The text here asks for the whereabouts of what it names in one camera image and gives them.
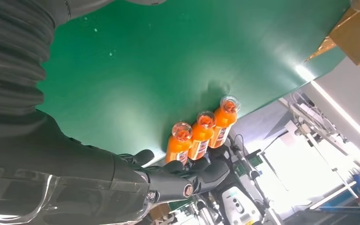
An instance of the wire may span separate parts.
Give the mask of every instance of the wire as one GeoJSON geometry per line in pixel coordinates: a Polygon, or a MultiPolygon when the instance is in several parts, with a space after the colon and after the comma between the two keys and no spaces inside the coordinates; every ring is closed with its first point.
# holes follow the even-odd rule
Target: wire
{"type": "MultiPolygon", "coordinates": [[[[312,106],[300,93],[295,92],[293,94],[290,94],[290,101],[288,101],[288,106],[293,106],[295,108],[297,108],[304,116],[306,116],[310,122],[312,123],[312,125],[314,127],[316,127],[319,130],[323,130],[326,133],[330,133],[333,134],[334,132],[334,125],[324,116],[324,114],[318,109],[318,107],[316,106],[312,106]],[[303,101],[303,103],[308,107],[308,111],[311,110],[315,116],[311,116],[309,113],[306,112],[306,109],[303,109],[299,104],[298,104],[298,100],[297,98],[301,99],[303,101]],[[331,127],[328,128],[326,127],[321,121],[319,121],[319,119],[322,122],[329,122],[331,127]]],[[[295,122],[300,123],[301,121],[299,121],[297,118],[299,117],[298,115],[296,115],[294,112],[292,112],[293,115],[293,119],[295,122]]]]}
{"type": "Polygon", "coordinates": [[[229,148],[227,148],[227,153],[228,153],[228,162],[229,162],[229,164],[230,164],[230,171],[231,172],[233,172],[234,171],[234,163],[233,163],[233,160],[231,159],[232,158],[232,156],[231,156],[231,152],[230,152],[230,149],[229,148]]]}
{"type": "Polygon", "coordinates": [[[241,135],[241,134],[237,134],[235,137],[234,137],[234,143],[235,143],[235,141],[237,140],[237,137],[238,136],[241,136],[241,140],[242,140],[242,153],[243,153],[243,156],[246,156],[246,154],[245,154],[245,144],[244,144],[244,142],[243,142],[243,136],[241,135]]]}
{"type": "Polygon", "coordinates": [[[284,133],[278,135],[272,142],[269,143],[269,145],[267,145],[267,147],[265,147],[261,152],[259,152],[257,155],[261,155],[263,153],[266,152],[266,150],[280,137],[282,137],[283,135],[287,134],[289,131],[285,131],[284,133]]]}

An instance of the green table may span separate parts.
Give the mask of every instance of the green table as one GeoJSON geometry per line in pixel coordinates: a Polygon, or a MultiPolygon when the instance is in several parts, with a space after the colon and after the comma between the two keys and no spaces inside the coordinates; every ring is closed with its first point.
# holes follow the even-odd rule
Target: green table
{"type": "MultiPolygon", "coordinates": [[[[63,132],[115,153],[161,158],[172,125],[195,121],[230,93],[244,116],[305,81],[303,64],[349,7],[348,0],[118,0],[58,28],[45,103],[63,132]]],[[[305,66],[315,76],[344,55],[305,66]]]]}

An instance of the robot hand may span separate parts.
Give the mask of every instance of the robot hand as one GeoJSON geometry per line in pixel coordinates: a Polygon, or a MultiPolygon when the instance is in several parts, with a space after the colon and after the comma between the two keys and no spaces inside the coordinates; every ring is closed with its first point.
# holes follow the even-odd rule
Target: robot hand
{"type": "Polygon", "coordinates": [[[121,224],[143,218],[152,204],[177,201],[215,188],[229,173],[224,162],[182,171],[179,161],[164,167],[139,165],[153,156],[116,156],[112,181],[55,176],[0,168],[0,225],[121,224]]]}

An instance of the cardboard box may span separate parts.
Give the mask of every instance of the cardboard box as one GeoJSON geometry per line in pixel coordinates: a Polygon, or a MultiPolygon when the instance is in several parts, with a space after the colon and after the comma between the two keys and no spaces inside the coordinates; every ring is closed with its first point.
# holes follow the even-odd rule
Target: cardboard box
{"type": "Polygon", "coordinates": [[[348,9],[317,51],[307,60],[336,46],[339,46],[357,66],[360,65],[360,12],[348,9]]]}
{"type": "Polygon", "coordinates": [[[167,203],[162,203],[150,210],[150,216],[152,220],[156,220],[168,215],[170,211],[169,205],[167,203]]]}

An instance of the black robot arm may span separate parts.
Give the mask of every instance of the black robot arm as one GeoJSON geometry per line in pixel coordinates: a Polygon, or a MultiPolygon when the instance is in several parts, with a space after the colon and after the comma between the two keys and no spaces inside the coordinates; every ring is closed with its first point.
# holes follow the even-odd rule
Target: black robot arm
{"type": "Polygon", "coordinates": [[[137,220],[151,204],[208,191],[227,175],[222,163],[189,172],[177,162],[142,168],[140,155],[83,146],[36,110],[43,102],[36,88],[45,78],[41,63],[49,59],[56,27],[112,1],[0,0],[0,224],[137,220]]]}

